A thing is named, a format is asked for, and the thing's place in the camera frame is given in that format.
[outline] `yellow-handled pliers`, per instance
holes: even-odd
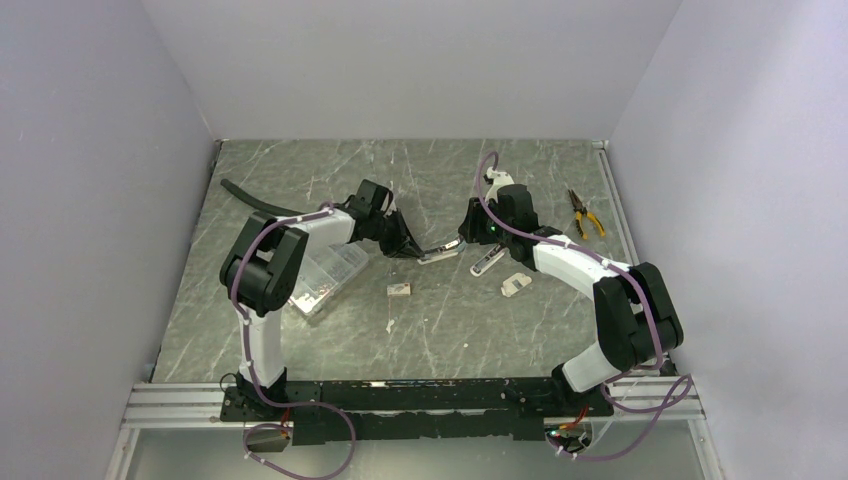
[[[589,235],[586,234],[586,231],[583,230],[583,217],[588,218],[592,223],[595,224],[595,228],[598,229],[598,233],[601,236],[605,236],[607,232],[604,231],[604,226],[601,225],[601,222],[598,220],[598,217],[595,216],[594,213],[590,212],[586,205],[583,205],[583,202],[580,201],[580,197],[574,193],[574,190],[568,189],[568,198],[571,199],[571,206],[574,207],[574,224],[577,226],[577,234],[583,237],[583,240],[588,240]]]

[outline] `marble-patterned tabletop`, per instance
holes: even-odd
[[[220,185],[227,178],[260,199],[299,211],[343,201],[363,178],[390,186],[414,237],[430,248],[456,236],[473,193],[481,154],[526,184],[540,223],[577,237],[567,189],[574,188],[607,228],[581,242],[626,261],[611,192],[589,141],[290,140],[226,141],[203,205],[154,382],[207,382],[235,372],[239,334],[218,270],[252,209]],[[290,379],[481,378],[549,375],[592,341],[592,302],[507,255],[479,278],[469,268],[490,248],[419,265],[388,259],[360,242],[368,265],[305,318],[283,314],[281,341]],[[501,283],[516,272],[533,282],[511,298]],[[386,286],[412,284],[409,297]],[[390,329],[388,324],[394,320]]]

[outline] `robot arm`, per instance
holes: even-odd
[[[489,168],[484,179],[490,185],[485,201],[490,210],[510,227],[537,237],[572,243],[555,228],[539,225],[527,187],[515,184],[506,172]],[[496,225],[477,198],[469,200],[468,212],[459,227],[468,243],[505,245],[512,258],[534,271],[562,280],[594,301],[595,339],[578,356],[558,365],[554,378],[563,383],[566,395],[579,394],[655,357],[643,309],[651,308],[663,352],[683,342],[683,330],[662,276],[649,263],[630,266],[605,259],[627,271],[645,292],[650,305],[639,305],[635,291],[620,275],[596,259],[573,249],[513,235]]]
[[[220,281],[227,291],[254,239],[283,218],[286,217],[263,212],[250,216],[221,267]],[[275,229],[259,244],[258,252],[265,255],[254,254],[247,259],[239,284],[238,302],[255,312],[248,327],[249,341],[253,366],[263,387],[273,388],[281,378],[280,383],[285,383],[279,338],[281,309],[294,290],[303,256],[321,247],[363,239],[379,242],[380,250],[387,257],[421,258],[424,255],[410,235],[403,215],[395,207],[392,192],[363,180],[356,195],[335,205],[332,214]],[[244,338],[241,345],[244,359]],[[244,381],[249,381],[246,360],[239,373]]]

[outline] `white enclosure wall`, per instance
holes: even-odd
[[[103,478],[213,142],[137,0],[0,10],[0,478]]]
[[[612,136],[729,478],[848,478],[848,4],[684,0]]]
[[[218,138],[606,139],[680,0],[143,0]]]

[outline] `clear plastic box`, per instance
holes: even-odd
[[[367,263],[368,254],[352,243],[321,248],[304,256],[289,303],[307,317],[315,315]]]

